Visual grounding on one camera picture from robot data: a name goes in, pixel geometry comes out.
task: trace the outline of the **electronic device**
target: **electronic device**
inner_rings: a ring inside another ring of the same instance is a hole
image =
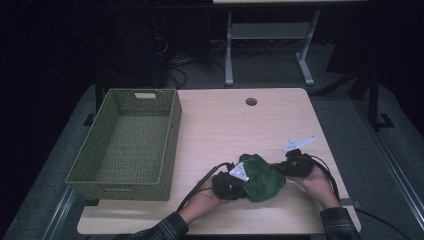
[[[333,187],[333,191],[340,201],[337,184],[330,173],[328,166],[323,160],[318,157],[311,156],[300,151],[300,147],[304,146],[315,140],[316,137],[312,136],[306,139],[290,140],[288,145],[283,149],[286,153],[286,161],[280,163],[270,164],[281,174],[288,177],[308,177],[314,166],[319,167],[328,177]],[[222,163],[212,168],[205,177],[200,180],[197,185],[190,191],[190,193],[181,202],[178,210],[182,209],[187,201],[197,192],[201,191],[200,186],[210,178],[220,167],[226,166],[227,172],[219,172],[212,177],[212,189],[214,193],[221,199],[237,200],[239,198],[248,197],[245,191],[244,184],[250,180],[246,173],[243,162],[235,165],[234,163]]]

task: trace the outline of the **basket handle opening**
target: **basket handle opening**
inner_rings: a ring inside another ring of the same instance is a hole
[[[138,99],[156,99],[155,93],[134,93]]]

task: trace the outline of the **hand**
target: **hand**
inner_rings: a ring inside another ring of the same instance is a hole
[[[199,192],[188,200],[187,204],[179,211],[179,214],[187,224],[190,224],[227,202],[229,201],[220,199],[215,195],[212,190],[212,178],[209,178],[200,187]]]
[[[309,196],[317,201],[323,209],[341,206],[333,192],[327,175],[317,166],[314,166],[311,174],[306,178],[287,177],[287,179],[300,184]]]

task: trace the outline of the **person's right hand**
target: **person's right hand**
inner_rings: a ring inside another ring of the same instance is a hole
[[[309,196],[317,201],[323,209],[341,206],[333,192],[327,175],[317,166],[314,166],[308,177],[287,177],[287,179],[300,184]]]

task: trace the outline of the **person's left hand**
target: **person's left hand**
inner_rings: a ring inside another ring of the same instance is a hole
[[[209,178],[200,187],[199,192],[188,200],[184,208],[178,213],[187,224],[190,224],[194,220],[205,216],[219,205],[227,202],[229,201],[220,199],[215,195],[212,190],[212,178]]]

